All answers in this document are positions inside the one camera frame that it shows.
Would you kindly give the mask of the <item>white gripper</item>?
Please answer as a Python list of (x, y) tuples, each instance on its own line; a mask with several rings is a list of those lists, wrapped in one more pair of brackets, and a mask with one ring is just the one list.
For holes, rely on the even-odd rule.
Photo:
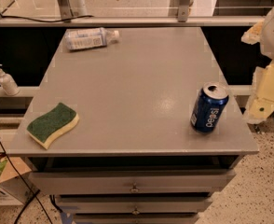
[[(261, 53), (274, 60), (274, 7), (264, 21), (253, 25), (240, 40), (249, 45), (260, 41)], [(249, 124), (266, 121), (274, 112), (274, 61), (266, 68), (255, 68), (251, 94), (245, 108), (243, 117)]]

